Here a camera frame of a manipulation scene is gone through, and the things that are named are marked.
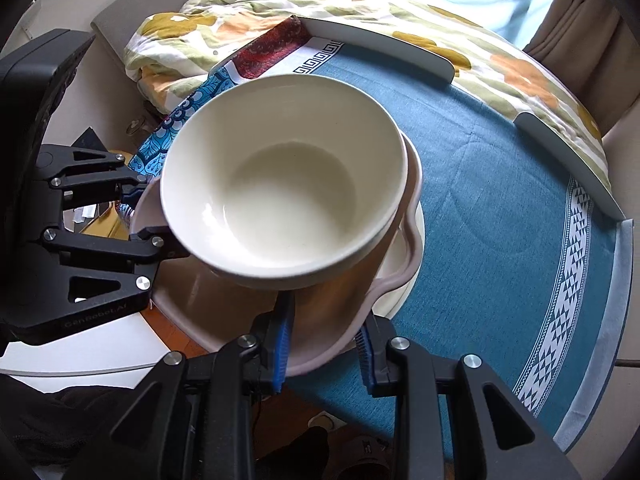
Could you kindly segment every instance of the white bowl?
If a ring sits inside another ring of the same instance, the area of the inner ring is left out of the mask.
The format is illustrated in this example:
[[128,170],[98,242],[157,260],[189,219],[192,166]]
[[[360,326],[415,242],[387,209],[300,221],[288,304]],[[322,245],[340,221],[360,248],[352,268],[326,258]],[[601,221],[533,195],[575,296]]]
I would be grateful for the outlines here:
[[[405,143],[406,186],[385,237],[340,276],[296,290],[287,376],[306,374],[353,348],[351,339],[371,310],[391,318],[411,291],[424,251],[419,203],[422,168],[415,147],[407,138]],[[163,225],[166,218],[160,202],[160,179],[156,178],[136,205],[130,232]],[[276,292],[240,286],[190,256],[160,264],[151,299],[189,338],[205,350],[217,352],[246,334],[255,316],[273,310]]]
[[189,118],[166,156],[162,209],[214,272],[254,288],[301,288],[375,247],[406,174],[401,134],[370,96],[322,76],[269,76]]

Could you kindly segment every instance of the orange flower pattern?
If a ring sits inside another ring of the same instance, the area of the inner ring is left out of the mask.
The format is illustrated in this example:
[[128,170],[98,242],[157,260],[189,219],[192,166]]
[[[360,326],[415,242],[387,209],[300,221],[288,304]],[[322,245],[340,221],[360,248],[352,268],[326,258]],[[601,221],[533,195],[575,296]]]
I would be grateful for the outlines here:
[[491,54],[490,60],[504,74],[504,82],[529,97],[539,97],[549,108],[558,106],[558,98],[548,90],[548,79],[533,63],[501,54]]
[[216,36],[221,40],[238,40],[243,36],[247,36],[251,33],[251,38],[255,38],[263,32],[272,29],[282,20],[286,19],[283,16],[272,16],[270,18],[260,18],[250,12],[244,12],[241,10],[237,14],[229,17],[225,23],[220,25],[216,31]]

